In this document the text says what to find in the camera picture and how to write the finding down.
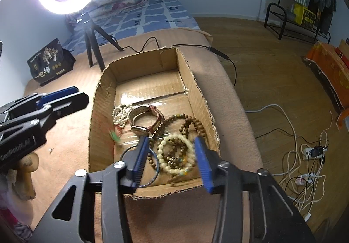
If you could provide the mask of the gloved left hand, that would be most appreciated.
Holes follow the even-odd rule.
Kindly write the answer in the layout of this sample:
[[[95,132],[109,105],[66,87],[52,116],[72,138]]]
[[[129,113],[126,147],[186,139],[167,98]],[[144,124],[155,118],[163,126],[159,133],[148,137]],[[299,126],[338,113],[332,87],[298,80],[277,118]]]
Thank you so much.
[[[13,167],[5,173],[9,193],[13,199],[28,201],[36,197],[31,173],[37,171],[38,166],[39,157],[36,153],[32,152],[16,162]]]

